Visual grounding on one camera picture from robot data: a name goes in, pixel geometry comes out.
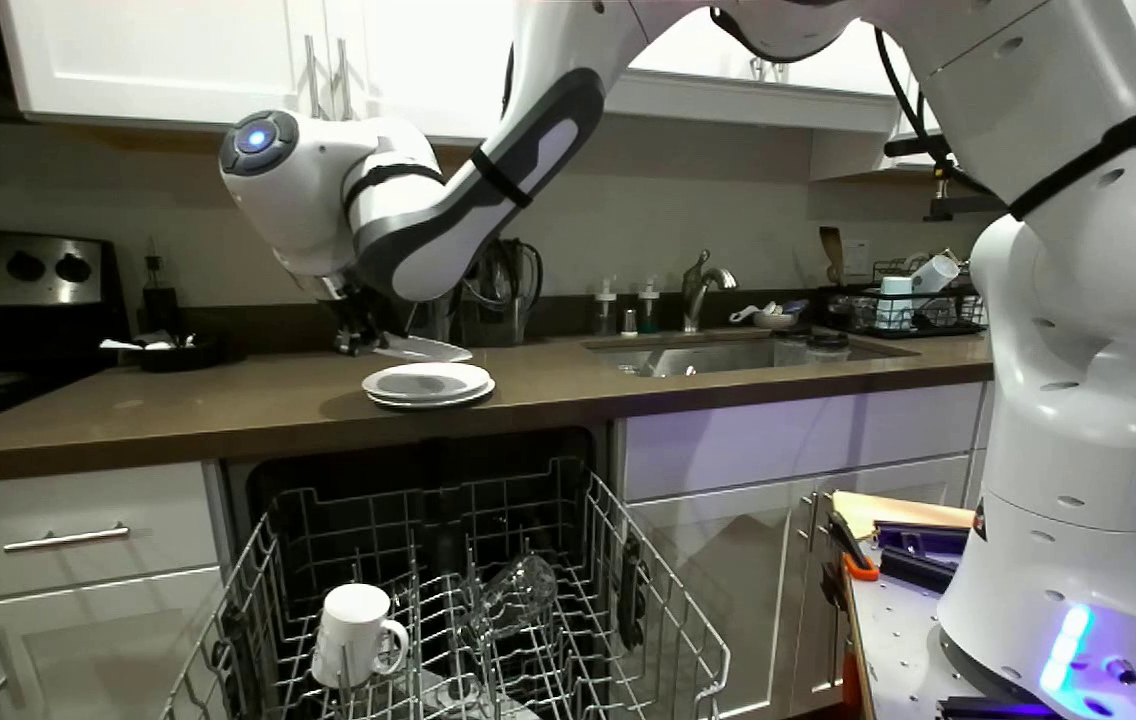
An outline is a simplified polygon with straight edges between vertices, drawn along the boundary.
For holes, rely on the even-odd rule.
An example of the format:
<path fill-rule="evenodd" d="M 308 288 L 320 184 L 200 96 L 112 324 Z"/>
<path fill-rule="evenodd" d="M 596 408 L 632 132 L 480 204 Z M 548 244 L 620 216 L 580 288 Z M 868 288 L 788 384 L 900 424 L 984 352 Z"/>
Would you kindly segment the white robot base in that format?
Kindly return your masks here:
<path fill-rule="evenodd" d="M 972 272 L 996 408 L 940 632 L 1068 720 L 1136 720 L 1136 152 L 988 224 Z"/>

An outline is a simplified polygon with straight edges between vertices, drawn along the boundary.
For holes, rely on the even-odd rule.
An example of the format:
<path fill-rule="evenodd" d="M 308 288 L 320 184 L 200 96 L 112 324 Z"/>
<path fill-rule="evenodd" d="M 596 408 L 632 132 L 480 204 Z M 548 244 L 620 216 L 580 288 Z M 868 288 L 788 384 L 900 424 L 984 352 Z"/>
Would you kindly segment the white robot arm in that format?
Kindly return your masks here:
<path fill-rule="evenodd" d="M 220 180 L 288 272 L 436 300 L 692 12 L 780 64 L 828 52 L 856 20 L 892 36 L 960 168 L 1024 224 L 1136 160 L 1136 24 L 1120 0 L 516 0 L 504 112 L 460 168 L 392 116 L 260 108 L 224 132 Z"/>

